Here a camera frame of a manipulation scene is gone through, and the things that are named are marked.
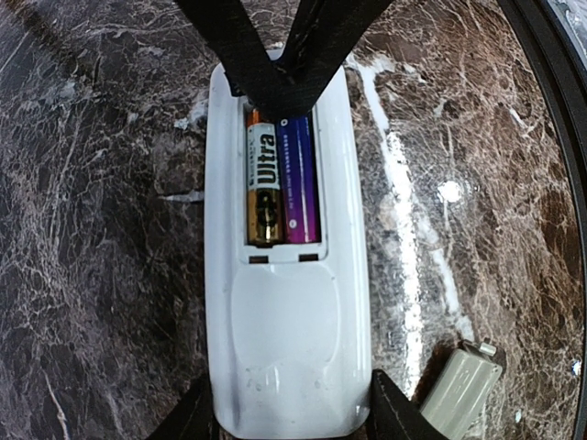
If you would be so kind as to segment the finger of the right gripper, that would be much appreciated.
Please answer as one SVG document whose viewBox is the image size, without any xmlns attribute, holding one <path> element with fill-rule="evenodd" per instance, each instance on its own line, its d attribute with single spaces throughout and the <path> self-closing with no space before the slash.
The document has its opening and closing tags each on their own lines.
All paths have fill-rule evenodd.
<svg viewBox="0 0 587 440">
<path fill-rule="evenodd" d="M 177 5 L 219 58 L 234 94 L 247 96 L 268 118 L 294 114 L 291 91 L 241 2 L 186 0 Z"/>
<path fill-rule="evenodd" d="M 390 0 L 302 1 L 274 67 L 282 84 L 276 115 L 304 115 Z"/>
</svg>

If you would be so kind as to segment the grey battery cover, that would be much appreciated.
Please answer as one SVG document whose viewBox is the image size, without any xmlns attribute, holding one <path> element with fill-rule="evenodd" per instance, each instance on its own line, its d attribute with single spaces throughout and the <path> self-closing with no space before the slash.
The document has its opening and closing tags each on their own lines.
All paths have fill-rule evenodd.
<svg viewBox="0 0 587 440">
<path fill-rule="evenodd" d="M 447 439 L 461 439 L 481 414 L 503 368 L 497 348 L 464 341 L 455 349 L 420 407 L 424 418 Z"/>
</svg>

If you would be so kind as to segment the white remote control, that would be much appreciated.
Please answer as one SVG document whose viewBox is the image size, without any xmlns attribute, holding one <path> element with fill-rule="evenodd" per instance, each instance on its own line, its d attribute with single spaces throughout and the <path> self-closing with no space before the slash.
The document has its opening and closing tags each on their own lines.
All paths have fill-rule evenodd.
<svg viewBox="0 0 587 440">
<path fill-rule="evenodd" d="M 246 120 L 222 66 L 210 79 L 205 319 L 214 412 L 243 439 L 334 438 L 369 413 L 371 319 L 360 177 L 346 77 L 309 117 L 321 239 L 252 246 Z"/>
</svg>

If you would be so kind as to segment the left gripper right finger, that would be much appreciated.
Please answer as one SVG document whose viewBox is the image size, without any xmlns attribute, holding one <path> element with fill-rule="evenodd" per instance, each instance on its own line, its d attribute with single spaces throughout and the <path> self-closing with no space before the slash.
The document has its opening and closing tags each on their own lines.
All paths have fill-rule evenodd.
<svg viewBox="0 0 587 440">
<path fill-rule="evenodd" d="M 447 440 L 381 369 L 371 376 L 370 439 Z"/>
</svg>

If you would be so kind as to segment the purple battery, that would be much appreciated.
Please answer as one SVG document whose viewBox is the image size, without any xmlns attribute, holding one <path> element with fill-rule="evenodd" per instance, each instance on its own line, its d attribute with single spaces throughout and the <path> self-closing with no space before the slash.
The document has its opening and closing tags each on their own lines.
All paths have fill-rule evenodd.
<svg viewBox="0 0 587 440">
<path fill-rule="evenodd" d="M 295 245 L 319 242 L 316 153 L 309 115 L 280 120 L 276 135 L 286 242 Z"/>
</svg>

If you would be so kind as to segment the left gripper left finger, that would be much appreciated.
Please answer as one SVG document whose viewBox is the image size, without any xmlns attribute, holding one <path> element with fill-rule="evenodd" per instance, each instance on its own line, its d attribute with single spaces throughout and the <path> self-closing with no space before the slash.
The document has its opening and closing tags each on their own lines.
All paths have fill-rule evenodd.
<svg viewBox="0 0 587 440">
<path fill-rule="evenodd" d="M 210 380 L 198 377 L 148 440 L 215 439 L 216 419 Z"/>
</svg>

